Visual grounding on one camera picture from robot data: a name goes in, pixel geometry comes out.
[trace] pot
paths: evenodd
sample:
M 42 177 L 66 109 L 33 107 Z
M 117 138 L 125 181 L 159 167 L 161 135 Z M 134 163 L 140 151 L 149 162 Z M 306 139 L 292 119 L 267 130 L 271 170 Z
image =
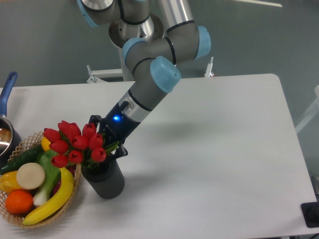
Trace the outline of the pot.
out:
M 7 102 L 16 78 L 16 72 L 9 74 L 0 95 L 0 168 L 6 164 L 15 147 L 21 142 L 21 137 L 6 118 Z

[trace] tulip bouquet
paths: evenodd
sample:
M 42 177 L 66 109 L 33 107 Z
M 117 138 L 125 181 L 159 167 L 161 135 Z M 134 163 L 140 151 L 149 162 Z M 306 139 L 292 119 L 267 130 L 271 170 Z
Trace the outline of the tulip bouquet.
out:
M 51 159 L 58 168 L 81 164 L 91 170 L 97 169 L 119 144 L 117 141 L 105 145 L 105 133 L 97 133 L 94 123 L 84 125 L 82 132 L 76 123 L 66 121 L 58 123 L 58 128 L 59 131 L 45 128 L 43 133 L 50 142 L 49 148 L 58 153 Z

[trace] blue pot handle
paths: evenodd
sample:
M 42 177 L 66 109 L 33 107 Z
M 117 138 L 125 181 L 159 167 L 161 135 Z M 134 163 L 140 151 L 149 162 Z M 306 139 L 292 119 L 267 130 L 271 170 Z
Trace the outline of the blue pot handle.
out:
M 17 77 L 18 74 L 16 72 L 11 72 L 5 82 L 4 88 L 0 95 L 0 116 L 6 117 L 7 102 Z

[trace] woven basket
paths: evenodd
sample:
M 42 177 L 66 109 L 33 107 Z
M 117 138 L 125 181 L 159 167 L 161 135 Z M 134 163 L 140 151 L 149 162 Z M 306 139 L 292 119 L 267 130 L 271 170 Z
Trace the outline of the woven basket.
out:
M 42 137 L 43 137 L 42 132 L 35 133 L 33 136 L 29 136 L 29 138 L 25 139 L 23 142 L 21 142 L 19 144 L 19 146 L 17 146 L 15 148 L 15 151 L 12 152 L 12 155 L 10 156 L 9 160 L 14 159 L 17 155 L 21 154 L 22 152 L 41 143 Z M 70 205 L 70 203 L 71 203 L 71 201 L 74 198 L 74 195 L 76 193 L 78 183 L 80 181 L 80 177 L 81 177 L 81 167 L 79 165 L 77 165 L 76 171 L 75 171 L 75 178 L 74 178 L 74 189 L 72 191 L 70 198 L 63 205 L 62 208 L 60 208 L 52 217 L 50 217 L 46 220 L 43 220 L 43 221 L 41 221 L 37 224 L 31 225 L 31 226 L 23 225 L 22 221 L 23 221 L 24 217 L 21 217 L 18 215 L 12 215 L 6 210 L 4 204 L 5 204 L 5 200 L 8 196 L 8 193 L 1 191 L 1 190 L 0 190 L 0 215 L 2 215 L 3 218 L 7 220 L 8 223 L 14 224 L 14 225 L 21 227 L 21 228 L 38 228 L 38 227 L 47 225 L 47 224 L 51 223 L 52 221 L 54 221 L 55 219 L 57 219 L 60 215 L 62 215 L 65 212 L 65 210 L 69 207 L 69 205 Z

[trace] orange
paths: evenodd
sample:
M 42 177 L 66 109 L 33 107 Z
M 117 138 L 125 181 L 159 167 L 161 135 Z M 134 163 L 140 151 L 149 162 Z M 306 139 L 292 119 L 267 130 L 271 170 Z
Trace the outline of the orange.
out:
M 32 195 L 25 190 L 16 190 L 8 195 L 5 207 L 11 214 L 26 213 L 33 205 Z

